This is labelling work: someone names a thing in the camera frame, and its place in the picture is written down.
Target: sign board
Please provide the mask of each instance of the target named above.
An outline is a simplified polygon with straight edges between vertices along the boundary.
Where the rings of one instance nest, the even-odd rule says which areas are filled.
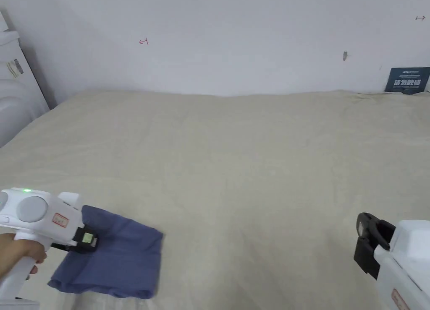
[[[415,94],[424,92],[430,76],[430,67],[392,68],[386,92]]]

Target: beige bedsheet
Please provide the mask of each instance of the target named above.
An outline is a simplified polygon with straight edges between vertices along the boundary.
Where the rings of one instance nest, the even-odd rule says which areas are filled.
[[[148,301],[45,286],[42,309],[378,309],[358,213],[430,219],[430,98],[86,93],[0,150],[1,188],[79,192],[165,233]]]

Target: folded blue fabric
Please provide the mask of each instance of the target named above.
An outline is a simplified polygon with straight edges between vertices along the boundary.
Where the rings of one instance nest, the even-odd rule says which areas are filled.
[[[97,250],[88,254],[69,252],[48,285],[67,293],[153,297],[160,274],[163,234],[100,208],[83,206],[82,216],[99,236]]]

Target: label sticker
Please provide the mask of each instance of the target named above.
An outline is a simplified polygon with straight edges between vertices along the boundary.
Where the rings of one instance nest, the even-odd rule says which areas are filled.
[[[358,224],[358,235],[363,236],[363,224],[361,222]]]
[[[391,298],[399,310],[410,310],[405,300],[400,296],[396,289],[391,293]]]
[[[84,243],[91,243],[93,236],[94,235],[92,235],[92,234],[85,233],[84,234],[84,238],[82,239],[82,242],[84,242]]]
[[[52,219],[53,223],[56,223],[57,225],[60,225],[61,227],[66,228],[67,224],[69,223],[69,219],[65,218],[64,216],[55,213],[54,218]]]
[[[7,62],[6,66],[13,78],[18,78],[21,74],[24,74],[24,71],[22,70],[22,67],[17,59]]]

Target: sticker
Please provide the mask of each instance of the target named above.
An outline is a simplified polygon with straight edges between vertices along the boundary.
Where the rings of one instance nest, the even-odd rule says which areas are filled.
[[[67,224],[69,223],[69,219],[65,218],[64,216],[55,213],[54,218],[52,219],[53,223],[56,223],[57,225],[60,225],[61,227],[66,228]]]
[[[84,242],[84,243],[91,243],[93,236],[94,235],[92,235],[92,234],[85,233],[84,234],[84,238],[82,239],[82,242]]]
[[[396,289],[391,293],[391,298],[399,310],[410,310],[405,300],[400,296]]]
[[[415,94],[424,92],[430,76],[430,67],[392,68],[386,92]]]
[[[13,78],[18,78],[21,74],[24,74],[24,71],[22,70],[22,67],[17,59],[7,62],[6,66]]]
[[[363,236],[363,224],[361,222],[358,224],[358,235]]]

